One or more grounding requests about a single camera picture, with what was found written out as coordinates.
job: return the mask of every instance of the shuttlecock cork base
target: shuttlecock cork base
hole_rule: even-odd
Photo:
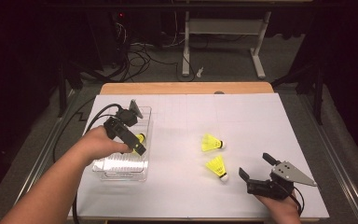
[[[223,142],[220,139],[217,139],[216,137],[214,137],[213,135],[206,133],[203,137],[202,137],[202,144],[201,144],[201,148],[202,151],[209,151],[209,150],[214,150],[214,149],[223,149],[226,147],[226,143]]]
[[[227,182],[228,181],[228,174],[224,173],[222,176],[219,176],[220,180],[223,182]]]

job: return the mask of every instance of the wire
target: wire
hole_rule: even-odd
[[[124,43],[126,43],[126,40],[127,40],[127,30],[122,24],[120,24],[118,22],[116,22],[116,24],[120,27],[120,32],[118,33],[118,36],[120,36],[120,34],[121,34],[121,28],[124,30],[124,39],[123,39],[123,44],[124,44]]]
[[[112,115],[110,115],[110,114],[107,114],[107,115],[101,115],[100,117],[98,117],[98,119],[100,119],[100,118],[103,118],[103,117],[115,117],[115,116],[112,116]]]
[[[298,188],[295,187],[295,190],[298,192],[298,194],[301,197],[301,201],[303,202],[302,207],[301,207],[301,213],[300,213],[300,215],[301,215],[302,212],[304,211],[304,207],[305,207],[304,196],[302,195],[302,193],[300,192],[300,190]]]
[[[176,41],[176,36],[178,33],[178,20],[177,20],[177,16],[176,16],[176,11],[173,12],[173,15],[175,16],[175,38],[173,39],[173,42],[171,43],[171,45],[173,45]]]
[[[300,192],[296,187],[294,187],[294,188],[298,191],[298,193],[300,194],[300,196],[301,196],[301,200],[302,200],[302,202],[303,202],[303,206],[301,206],[301,204],[300,204],[300,202],[298,201],[298,199],[297,199],[295,196],[293,196],[292,193],[289,193],[282,185],[280,185],[280,184],[278,184],[278,183],[276,183],[276,182],[275,182],[275,184],[276,184],[276,186],[278,186],[281,190],[283,190],[287,195],[289,195],[289,197],[296,203],[298,215],[301,217],[301,214],[302,214],[302,212],[303,212],[303,210],[304,210],[304,204],[305,204],[305,202],[304,202],[304,197],[302,196],[301,192]]]
[[[131,74],[130,72],[128,73],[128,77],[124,78],[123,81],[127,81],[129,79],[131,79],[132,81],[134,77],[141,75],[143,72],[145,72],[149,66],[151,66],[151,62],[154,63],[161,63],[161,64],[166,64],[166,65],[174,65],[175,66],[175,75],[177,76],[177,71],[178,71],[178,62],[175,63],[165,63],[165,62],[161,62],[158,61],[156,59],[154,59],[148,52],[147,52],[147,45],[146,44],[137,44],[137,45],[133,45],[134,47],[140,47],[139,49],[134,49],[134,50],[129,50],[129,54],[134,54],[136,55],[135,57],[130,59],[130,65],[132,67],[138,67],[137,71],[134,74]],[[134,61],[140,59],[141,63],[139,64],[135,64]]]
[[[183,42],[185,42],[185,39],[183,38],[182,40],[180,41],[177,41],[176,43],[171,43],[170,45],[163,45],[162,47],[163,48],[170,48],[170,47],[175,47],[175,46],[179,46],[181,45]],[[131,43],[132,46],[137,46],[137,45],[145,45],[145,46],[148,46],[148,47],[155,47],[154,45],[152,44],[146,44],[146,43],[141,43],[141,42],[134,42],[134,43]]]
[[[72,218],[74,219],[75,224],[80,223],[77,215],[77,193],[75,195],[74,201],[72,202]]]
[[[118,68],[118,70],[110,75],[108,75],[108,77],[116,77],[118,75],[120,75],[121,73],[123,73],[126,69],[127,69],[127,60],[124,60],[122,62],[122,64],[120,65],[120,67]]]
[[[113,107],[113,106],[116,106],[119,110],[120,110],[120,109],[123,109],[123,108],[121,107],[121,105],[118,105],[118,104],[107,105],[107,106],[104,107],[100,112],[98,112],[98,113],[94,116],[94,118],[89,122],[89,126],[88,126],[87,129],[86,129],[86,133],[91,129],[91,127],[92,127],[92,125],[95,123],[95,121],[97,121],[97,119],[99,119],[99,117],[101,116],[101,114],[102,114],[105,110],[107,110],[108,108]]]

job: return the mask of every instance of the hand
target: hand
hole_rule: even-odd
[[[278,224],[298,224],[301,223],[300,217],[297,211],[297,204],[287,197],[284,200],[278,201],[267,197],[255,195],[255,197],[264,204],[271,213],[272,219]]]
[[[77,155],[84,156],[87,164],[115,152],[132,152],[126,144],[108,138],[103,126],[89,130],[71,149],[76,150]]]

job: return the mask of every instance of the shuttlecock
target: shuttlecock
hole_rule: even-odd
[[[228,181],[228,174],[226,173],[226,168],[222,156],[217,156],[213,160],[208,161],[206,163],[206,167],[218,175],[221,181]]]
[[[146,139],[146,136],[143,133],[138,133],[135,135],[135,137],[138,138],[140,143],[143,143],[144,140]]]
[[[143,143],[144,140],[146,139],[145,135],[143,133],[138,133],[135,135],[138,139],[140,143]]]
[[[209,151],[217,148],[225,148],[226,143],[213,135],[206,133],[202,138],[202,151]]]

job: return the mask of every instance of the gray floor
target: gray floor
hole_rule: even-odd
[[[267,78],[273,81],[286,75],[296,51],[302,42],[302,37],[284,40],[280,36],[267,38],[260,51],[260,58]],[[246,36],[237,41],[222,41],[210,39],[207,48],[206,42],[200,37],[191,37],[190,62],[193,70],[203,67],[201,77],[193,81],[260,81],[255,74],[248,49],[255,44],[255,38]],[[147,47],[149,55],[163,64],[151,62],[148,69],[140,76],[129,82],[149,81],[178,81],[182,70],[182,48],[170,47],[156,49]],[[141,64],[141,59],[134,59],[134,65]],[[27,140],[22,146],[12,167],[0,185],[0,218],[10,209],[22,190],[24,184],[32,183],[29,174],[43,174],[52,164],[52,148],[50,140],[57,140],[54,133],[61,129],[57,127],[67,123],[75,111],[93,96],[98,94],[102,84],[94,81],[85,81],[82,91],[74,91],[69,96],[71,107],[64,119],[57,119],[59,112],[58,93],[55,91],[50,99],[50,106],[34,123]],[[330,218],[319,223],[358,223],[358,148],[348,134],[343,121],[337,113],[334,103],[324,87],[323,122],[318,125],[310,114],[311,96],[297,95],[295,84],[284,84],[275,91],[281,96],[286,113],[295,131],[298,143],[309,163],[315,180],[320,185],[320,191],[327,206]],[[92,103],[86,104],[80,112],[86,118]],[[83,133],[85,121],[79,114],[75,115],[62,132],[56,147],[56,155],[60,157]],[[82,223],[103,223],[102,221],[83,221]]]

